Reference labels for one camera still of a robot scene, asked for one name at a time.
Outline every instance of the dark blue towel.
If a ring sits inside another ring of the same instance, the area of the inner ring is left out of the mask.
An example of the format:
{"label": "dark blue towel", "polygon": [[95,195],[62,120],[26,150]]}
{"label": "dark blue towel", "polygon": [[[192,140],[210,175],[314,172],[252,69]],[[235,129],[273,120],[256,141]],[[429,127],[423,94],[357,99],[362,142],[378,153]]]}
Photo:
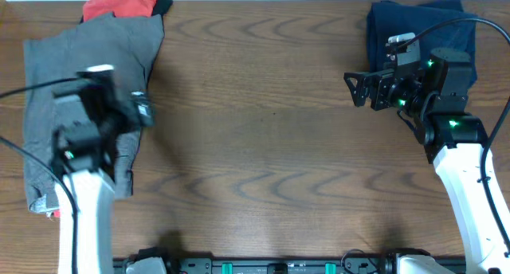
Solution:
{"label": "dark blue towel", "polygon": [[[441,0],[420,6],[404,6],[395,2],[376,2],[367,16],[367,53],[370,71],[383,69],[387,60],[385,44],[388,37],[413,32],[415,34],[454,18],[473,18],[465,13],[459,0]],[[477,80],[475,69],[475,24],[460,22],[443,27],[420,39],[422,68],[426,67],[430,51],[448,47],[465,51],[471,56],[473,74],[471,84]]]}

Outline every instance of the gray cloth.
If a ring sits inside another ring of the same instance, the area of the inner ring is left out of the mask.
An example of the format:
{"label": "gray cloth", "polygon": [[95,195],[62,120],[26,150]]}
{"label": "gray cloth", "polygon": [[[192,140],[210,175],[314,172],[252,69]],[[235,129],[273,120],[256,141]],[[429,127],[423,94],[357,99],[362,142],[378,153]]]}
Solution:
{"label": "gray cloth", "polygon": [[[115,67],[116,81],[123,88],[129,92],[143,91],[163,37],[161,15],[114,18],[112,14],[105,14],[55,37],[25,41],[26,85],[75,77],[76,72],[87,67],[110,64]],[[57,114],[53,107],[51,87],[26,95],[24,147],[43,162],[48,163],[52,157],[52,132],[60,125],[61,116],[65,114]],[[117,140],[119,156],[114,180],[118,199],[132,196],[131,166],[138,152],[139,139],[137,131],[121,135]],[[58,209],[51,177],[27,159],[24,171],[29,210],[44,213]]]}

